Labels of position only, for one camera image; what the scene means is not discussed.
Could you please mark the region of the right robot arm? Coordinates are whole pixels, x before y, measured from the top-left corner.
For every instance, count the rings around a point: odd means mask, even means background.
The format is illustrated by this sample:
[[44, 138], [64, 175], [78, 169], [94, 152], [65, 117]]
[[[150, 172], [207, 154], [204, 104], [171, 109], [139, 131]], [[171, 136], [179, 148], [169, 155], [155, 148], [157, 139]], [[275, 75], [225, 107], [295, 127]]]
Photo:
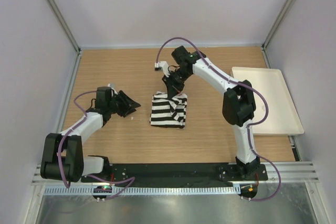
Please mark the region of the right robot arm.
[[250, 179], [260, 165], [251, 130], [256, 110], [251, 83], [247, 80], [240, 82], [230, 77], [200, 51], [190, 53], [184, 46], [180, 46], [172, 52], [172, 57], [177, 64], [175, 70], [171, 70], [166, 61], [155, 63], [155, 70], [164, 72], [162, 80], [166, 85], [168, 97], [173, 98], [180, 94], [185, 81], [193, 74], [214, 87], [223, 96], [222, 115], [234, 130], [237, 175], [243, 180]]

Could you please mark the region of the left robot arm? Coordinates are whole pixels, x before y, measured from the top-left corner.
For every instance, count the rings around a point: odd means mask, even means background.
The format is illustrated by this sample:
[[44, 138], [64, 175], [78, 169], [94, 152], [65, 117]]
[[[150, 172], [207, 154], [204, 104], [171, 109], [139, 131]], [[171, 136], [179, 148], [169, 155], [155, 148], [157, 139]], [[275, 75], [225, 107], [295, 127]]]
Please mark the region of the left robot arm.
[[109, 159], [104, 156], [83, 155], [83, 144], [97, 130], [103, 128], [117, 114], [126, 117], [141, 105], [122, 90], [98, 87], [92, 91], [95, 98], [88, 109], [80, 108], [83, 116], [75, 124], [59, 133], [49, 133], [45, 138], [40, 165], [43, 179], [59, 180], [69, 187], [83, 177], [95, 177], [106, 182], [112, 175]]

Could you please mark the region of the black white striped tank top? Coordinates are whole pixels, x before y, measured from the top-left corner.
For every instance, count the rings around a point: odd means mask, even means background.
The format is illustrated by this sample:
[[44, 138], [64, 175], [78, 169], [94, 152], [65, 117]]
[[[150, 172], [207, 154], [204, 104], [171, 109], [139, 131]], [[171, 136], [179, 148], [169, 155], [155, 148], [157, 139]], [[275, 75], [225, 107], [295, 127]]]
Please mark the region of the black white striped tank top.
[[168, 99], [167, 93], [158, 91], [152, 96], [150, 125], [166, 129], [185, 128], [187, 98], [182, 93]]

